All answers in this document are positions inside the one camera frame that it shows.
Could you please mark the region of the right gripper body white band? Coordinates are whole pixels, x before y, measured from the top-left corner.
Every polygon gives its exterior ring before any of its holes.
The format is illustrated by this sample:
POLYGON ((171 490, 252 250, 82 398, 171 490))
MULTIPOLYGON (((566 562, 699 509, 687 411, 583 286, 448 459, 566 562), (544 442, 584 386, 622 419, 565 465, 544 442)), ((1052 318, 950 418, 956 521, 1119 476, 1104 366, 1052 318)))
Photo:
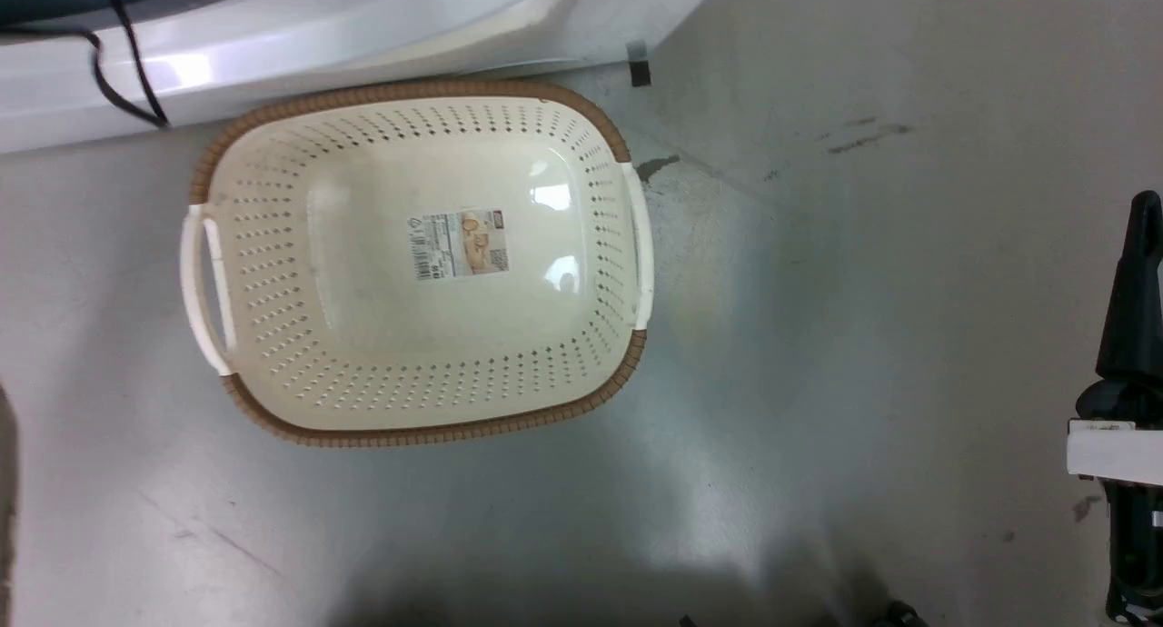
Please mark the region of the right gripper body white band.
POLYGON ((1114 624, 1160 624, 1160 389, 1099 380, 1080 393, 1066 471, 1099 483, 1108 505, 1108 594, 1114 624))

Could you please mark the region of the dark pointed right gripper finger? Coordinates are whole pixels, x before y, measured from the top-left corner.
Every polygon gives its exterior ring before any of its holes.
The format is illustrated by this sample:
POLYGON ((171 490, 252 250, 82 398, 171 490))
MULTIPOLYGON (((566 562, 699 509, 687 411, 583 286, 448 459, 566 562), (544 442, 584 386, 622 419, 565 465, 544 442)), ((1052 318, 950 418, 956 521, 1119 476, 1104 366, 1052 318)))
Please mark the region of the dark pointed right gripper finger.
POLYGON ((1103 329, 1097 375, 1110 380, 1160 385, 1162 380, 1162 204, 1142 191, 1130 200, 1127 230, 1103 329))

